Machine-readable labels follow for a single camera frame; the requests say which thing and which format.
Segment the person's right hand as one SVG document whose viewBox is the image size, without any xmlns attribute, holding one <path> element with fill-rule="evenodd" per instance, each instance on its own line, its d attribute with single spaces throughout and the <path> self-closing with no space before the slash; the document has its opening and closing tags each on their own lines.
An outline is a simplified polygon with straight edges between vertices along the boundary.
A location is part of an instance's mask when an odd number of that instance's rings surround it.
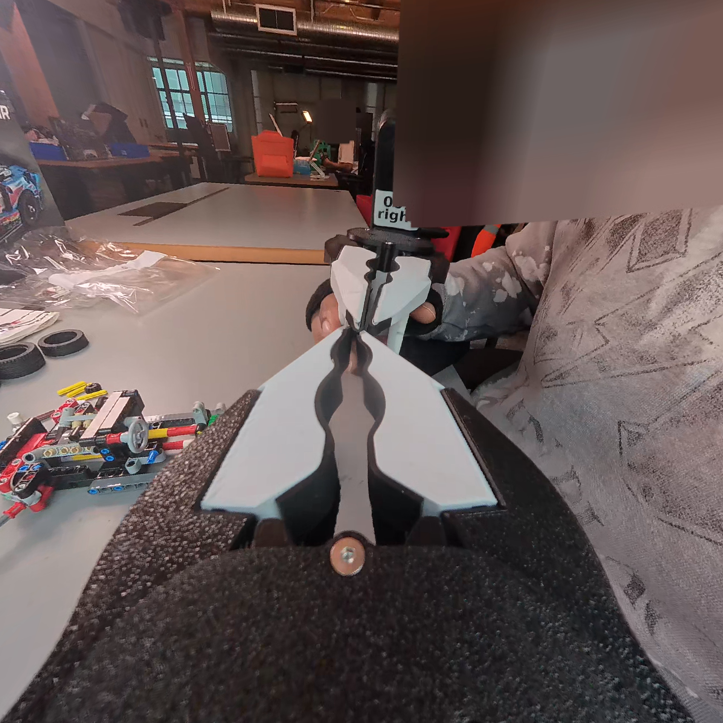
<svg viewBox="0 0 723 723">
<path fill-rule="evenodd" d="M 435 325 L 441 299 L 433 288 L 430 289 L 425 302 L 414 310 L 409 318 L 406 331 L 425 330 Z M 313 292 L 306 308 L 305 321 L 312 332 L 315 343 L 341 327 L 339 303 L 333 294 L 330 280 L 325 280 Z M 454 361 L 449 360 L 445 344 L 436 340 L 425 340 L 405 334 L 400 354 L 414 366 L 430 376 L 436 375 Z"/>
</svg>

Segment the white air vent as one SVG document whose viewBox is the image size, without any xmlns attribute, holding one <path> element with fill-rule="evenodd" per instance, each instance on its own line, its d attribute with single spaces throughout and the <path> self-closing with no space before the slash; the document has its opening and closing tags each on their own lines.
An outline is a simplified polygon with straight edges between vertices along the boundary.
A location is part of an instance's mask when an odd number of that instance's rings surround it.
<svg viewBox="0 0 723 723">
<path fill-rule="evenodd" d="M 291 7 L 255 5 L 260 32 L 297 36 L 296 10 Z"/>
</svg>

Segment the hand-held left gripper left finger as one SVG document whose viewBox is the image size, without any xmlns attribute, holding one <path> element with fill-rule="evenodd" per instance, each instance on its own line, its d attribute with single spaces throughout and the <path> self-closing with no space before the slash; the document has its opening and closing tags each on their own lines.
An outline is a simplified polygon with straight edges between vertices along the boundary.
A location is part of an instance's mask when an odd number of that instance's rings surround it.
<svg viewBox="0 0 723 723">
<path fill-rule="evenodd" d="M 320 467 L 326 432 L 316 395 L 335 369 L 333 332 L 259 388 L 258 400 L 207 488 L 200 507 L 281 517 L 278 501 Z"/>
</svg>

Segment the white wood-edged table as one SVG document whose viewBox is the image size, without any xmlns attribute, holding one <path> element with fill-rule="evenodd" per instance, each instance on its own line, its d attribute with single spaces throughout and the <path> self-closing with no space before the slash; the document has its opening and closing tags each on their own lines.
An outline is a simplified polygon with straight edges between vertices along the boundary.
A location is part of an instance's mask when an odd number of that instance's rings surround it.
<svg viewBox="0 0 723 723">
<path fill-rule="evenodd" d="M 323 265 L 365 224 L 348 192 L 201 183 L 66 222 L 77 236 L 205 262 Z"/>
</svg>

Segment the clear plastic bag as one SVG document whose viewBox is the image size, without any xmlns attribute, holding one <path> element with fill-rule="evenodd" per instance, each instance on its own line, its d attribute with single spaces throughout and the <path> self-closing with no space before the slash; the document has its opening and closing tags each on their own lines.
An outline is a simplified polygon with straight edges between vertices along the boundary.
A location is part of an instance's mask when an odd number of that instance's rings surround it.
<svg viewBox="0 0 723 723">
<path fill-rule="evenodd" d="M 2 244 L 1 306 L 59 312 L 115 304 L 146 314 L 215 279 L 213 265 L 41 229 Z"/>
</svg>

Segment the wooden workbench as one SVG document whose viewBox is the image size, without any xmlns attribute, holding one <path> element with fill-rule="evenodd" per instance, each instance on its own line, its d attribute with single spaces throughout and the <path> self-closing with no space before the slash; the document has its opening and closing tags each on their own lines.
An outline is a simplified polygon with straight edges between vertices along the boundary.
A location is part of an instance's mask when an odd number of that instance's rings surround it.
<svg viewBox="0 0 723 723">
<path fill-rule="evenodd" d="M 149 156 L 143 158 L 124 158 L 111 156 L 95 160 L 55 160 L 38 159 L 38 165 L 46 170 L 60 168 L 68 171 L 128 171 L 136 168 L 164 165 L 168 174 L 173 176 L 174 188 L 190 185 L 193 181 L 191 158 L 193 155 L 181 155 L 178 149 L 170 146 L 162 148 L 149 147 Z"/>
</svg>

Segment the person's patterned grey sweatshirt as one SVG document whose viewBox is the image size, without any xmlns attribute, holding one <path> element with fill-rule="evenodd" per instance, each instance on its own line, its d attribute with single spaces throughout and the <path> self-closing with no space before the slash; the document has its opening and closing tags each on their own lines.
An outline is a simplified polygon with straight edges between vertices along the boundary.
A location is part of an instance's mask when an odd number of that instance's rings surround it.
<svg viewBox="0 0 723 723">
<path fill-rule="evenodd" d="M 555 484 L 652 662 L 721 721 L 721 206 L 532 223 L 476 272 L 538 294 L 479 410 Z"/>
</svg>

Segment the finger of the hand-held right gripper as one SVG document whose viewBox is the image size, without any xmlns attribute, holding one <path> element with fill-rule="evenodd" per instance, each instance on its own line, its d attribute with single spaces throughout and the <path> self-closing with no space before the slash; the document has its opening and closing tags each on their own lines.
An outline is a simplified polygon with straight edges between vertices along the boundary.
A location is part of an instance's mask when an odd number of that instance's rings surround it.
<svg viewBox="0 0 723 723">
<path fill-rule="evenodd" d="M 394 269 L 377 273 L 367 313 L 367 331 L 380 333 L 407 322 L 426 300 L 431 286 L 431 262 L 425 258 L 397 257 Z"/>
<path fill-rule="evenodd" d="M 344 246 L 331 264 L 330 283 L 339 306 L 342 326 L 362 328 L 369 282 L 370 251 L 361 247 Z"/>
</svg>

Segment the orange crate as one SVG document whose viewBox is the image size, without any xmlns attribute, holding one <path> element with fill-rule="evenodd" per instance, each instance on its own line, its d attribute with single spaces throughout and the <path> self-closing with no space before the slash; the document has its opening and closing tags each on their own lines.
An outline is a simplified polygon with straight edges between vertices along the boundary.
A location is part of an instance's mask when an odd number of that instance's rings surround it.
<svg viewBox="0 0 723 723">
<path fill-rule="evenodd" d="M 256 174 L 267 178 L 291 178 L 294 174 L 294 140 L 277 131 L 261 131 L 251 137 Z"/>
</svg>

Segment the toy brick car chassis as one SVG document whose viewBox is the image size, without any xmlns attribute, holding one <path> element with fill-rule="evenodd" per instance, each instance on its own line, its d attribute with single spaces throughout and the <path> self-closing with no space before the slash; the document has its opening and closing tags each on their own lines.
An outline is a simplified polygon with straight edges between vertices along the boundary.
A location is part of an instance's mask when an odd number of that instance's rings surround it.
<svg viewBox="0 0 723 723">
<path fill-rule="evenodd" d="M 58 492 L 99 496 L 146 488 L 227 408 L 198 401 L 184 413 L 147 416 L 137 390 L 87 401 L 75 396 L 60 396 L 55 409 L 23 417 L 20 427 L 9 423 L 12 433 L 1 443 L 1 525 L 44 511 Z"/>
</svg>

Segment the white printed paper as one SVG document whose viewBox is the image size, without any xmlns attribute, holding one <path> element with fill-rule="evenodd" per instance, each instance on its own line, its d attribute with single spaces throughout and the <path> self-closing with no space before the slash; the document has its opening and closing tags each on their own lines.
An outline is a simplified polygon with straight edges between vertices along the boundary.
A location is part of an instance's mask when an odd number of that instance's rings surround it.
<svg viewBox="0 0 723 723">
<path fill-rule="evenodd" d="M 59 312 L 1 308 L 1 347 L 26 339 L 58 320 Z"/>
</svg>

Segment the black toy tyre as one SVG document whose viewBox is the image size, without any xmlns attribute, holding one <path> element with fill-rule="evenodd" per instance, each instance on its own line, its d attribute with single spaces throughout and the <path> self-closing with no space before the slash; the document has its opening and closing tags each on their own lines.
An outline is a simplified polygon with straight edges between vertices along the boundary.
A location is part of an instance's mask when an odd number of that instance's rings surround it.
<svg viewBox="0 0 723 723">
<path fill-rule="evenodd" d="M 26 377 L 45 365 L 46 358 L 34 343 L 21 341 L 1 348 L 1 381 Z"/>
<path fill-rule="evenodd" d="M 67 357 L 79 353 L 89 346 L 89 340 L 82 330 L 67 329 L 51 332 L 37 341 L 37 347 L 47 358 Z"/>
</svg>

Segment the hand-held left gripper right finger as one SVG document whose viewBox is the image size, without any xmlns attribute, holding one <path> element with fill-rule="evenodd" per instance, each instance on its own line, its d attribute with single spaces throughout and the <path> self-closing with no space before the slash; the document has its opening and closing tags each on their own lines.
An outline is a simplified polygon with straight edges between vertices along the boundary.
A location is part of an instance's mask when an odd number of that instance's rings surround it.
<svg viewBox="0 0 723 723">
<path fill-rule="evenodd" d="M 460 430 L 443 386 L 368 333 L 368 374 L 383 393 L 373 434 L 380 472 L 421 501 L 422 516 L 493 508 L 497 498 Z"/>
</svg>

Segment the toy car set box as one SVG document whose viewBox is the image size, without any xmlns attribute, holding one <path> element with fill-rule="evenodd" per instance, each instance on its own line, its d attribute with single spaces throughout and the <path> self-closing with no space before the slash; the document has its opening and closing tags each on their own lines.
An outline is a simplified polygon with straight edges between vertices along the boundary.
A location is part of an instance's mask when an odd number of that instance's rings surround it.
<svg viewBox="0 0 723 723">
<path fill-rule="evenodd" d="M 14 86 L 1 59 L 1 243 L 65 224 L 21 129 Z"/>
</svg>

